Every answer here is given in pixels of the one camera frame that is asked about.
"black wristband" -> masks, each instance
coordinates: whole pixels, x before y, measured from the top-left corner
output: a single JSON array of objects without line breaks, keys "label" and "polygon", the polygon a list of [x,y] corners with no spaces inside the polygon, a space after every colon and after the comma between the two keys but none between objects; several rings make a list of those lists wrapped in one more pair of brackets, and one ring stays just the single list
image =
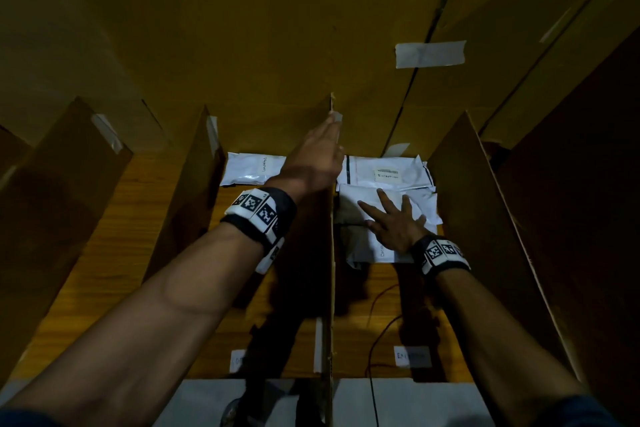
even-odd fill
[{"label": "black wristband", "polygon": [[410,248],[409,252],[429,281],[444,270],[471,270],[460,248],[445,237],[424,236]]},{"label": "black wristband", "polygon": [[297,206],[282,189],[254,188],[243,191],[225,211],[221,223],[230,223],[261,243],[266,256],[289,231]]}]

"forearm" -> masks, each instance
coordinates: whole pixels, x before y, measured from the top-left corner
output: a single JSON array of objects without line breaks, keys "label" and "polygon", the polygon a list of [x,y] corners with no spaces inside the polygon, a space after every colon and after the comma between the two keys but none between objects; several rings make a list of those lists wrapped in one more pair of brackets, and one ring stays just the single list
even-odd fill
[{"label": "forearm", "polygon": [[263,251],[220,224],[101,318],[11,406],[69,426],[151,423]]},{"label": "forearm", "polygon": [[476,382],[511,425],[528,426],[558,400],[584,393],[469,272],[447,270],[436,283]]}]

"plastic mailer bag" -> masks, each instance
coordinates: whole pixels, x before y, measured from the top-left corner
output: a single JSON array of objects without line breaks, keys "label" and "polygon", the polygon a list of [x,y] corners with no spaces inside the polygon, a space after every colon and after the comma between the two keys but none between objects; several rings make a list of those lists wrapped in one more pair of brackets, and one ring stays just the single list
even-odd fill
[{"label": "plastic mailer bag", "polygon": [[365,227],[340,227],[347,263],[355,269],[362,264],[409,264],[410,254],[397,253],[382,245],[373,232]]},{"label": "plastic mailer bag", "polygon": [[286,157],[281,155],[228,153],[225,175],[220,186],[231,184],[262,185],[280,174]]},{"label": "plastic mailer bag", "polygon": [[[442,223],[437,211],[437,194],[428,188],[413,189],[404,192],[386,190],[387,197],[396,208],[402,207],[402,196],[407,194],[411,202],[411,214],[414,220],[424,214],[427,218],[425,228],[432,233],[437,233],[436,225]],[[338,209],[335,211],[334,221],[338,225],[363,225],[365,220],[372,220],[372,217],[365,213],[358,201],[371,204],[381,211],[384,211],[380,198],[375,188],[341,185]]]},{"label": "plastic mailer bag", "polygon": [[420,156],[412,157],[356,157],[347,155],[337,179],[342,184],[382,189],[406,190],[433,187],[433,179]]}]

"sleeve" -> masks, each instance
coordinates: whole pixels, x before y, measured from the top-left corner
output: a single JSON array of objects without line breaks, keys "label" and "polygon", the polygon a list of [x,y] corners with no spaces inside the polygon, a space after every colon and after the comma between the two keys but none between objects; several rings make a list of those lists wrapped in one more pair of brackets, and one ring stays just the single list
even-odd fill
[{"label": "sleeve", "polygon": [[62,427],[48,416],[31,410],[0,410],[0,427]]},{"label": "sleeve", "polygon": [[560,400],[531,427],[621,427],[621,424],[593,397],[580,395]]}]

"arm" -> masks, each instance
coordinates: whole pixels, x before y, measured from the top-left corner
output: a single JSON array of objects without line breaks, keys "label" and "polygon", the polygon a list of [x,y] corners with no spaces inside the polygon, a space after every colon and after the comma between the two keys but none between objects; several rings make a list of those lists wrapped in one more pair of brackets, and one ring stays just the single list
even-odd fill
[{"label": "arm", "polygon": [[[311,130],[266,185],[297,203],[342,169],[333,116]],[[228,223],[190,245],[37,376],[8,404],[66,426],[151,424],[262,258]]]},{"label": "arm", "polygon": [[[378,190],[386,213],[358,203],[375,221],[367,221],[387,248],[406,253],[429,232],[424,218],[412,219],[411,204],[402,210]],[[544,350],[500,302],[466,270],[435,275],[456,336],[476,382],[510,425],[525,427],[559,400],[584,394],[581,384]]]}]

